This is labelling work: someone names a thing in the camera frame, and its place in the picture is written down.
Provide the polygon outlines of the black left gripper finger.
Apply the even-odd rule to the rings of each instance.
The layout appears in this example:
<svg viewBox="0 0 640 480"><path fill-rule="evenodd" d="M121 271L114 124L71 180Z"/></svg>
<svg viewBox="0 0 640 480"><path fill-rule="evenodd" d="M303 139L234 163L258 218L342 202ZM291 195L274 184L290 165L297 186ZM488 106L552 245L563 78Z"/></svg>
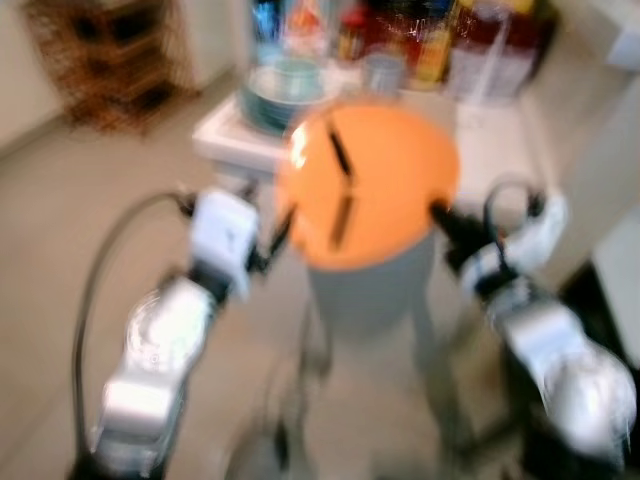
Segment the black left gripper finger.
<svg viewBox="0 0 640 480"><path fill-rule="evenodd" d="M291 228L294 221L294 215L296 215L297 205L289 204L287 209L282 214L282 218L278 224L276 224L276 228L274 229L273 234L271 234L271 242L269 244L269 250L266 252L266 265L271 265L275 261L276 257L279 256L279 253L283 251L285 246L285 242L288 241L289 233L291 233Z"/></svg>

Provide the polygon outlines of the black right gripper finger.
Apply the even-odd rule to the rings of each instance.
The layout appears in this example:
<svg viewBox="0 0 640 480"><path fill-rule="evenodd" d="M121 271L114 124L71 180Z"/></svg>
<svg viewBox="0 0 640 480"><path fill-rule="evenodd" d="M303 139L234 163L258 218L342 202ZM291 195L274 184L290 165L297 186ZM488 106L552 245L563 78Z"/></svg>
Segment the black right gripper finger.
<svg viewBox="0 0 640 480"><path fill-rule="evenodd" d="M444 237L457 237L463 232L463 218L453 210L448 201L434 198L428 206L431 221L442 232Z"/></svg>

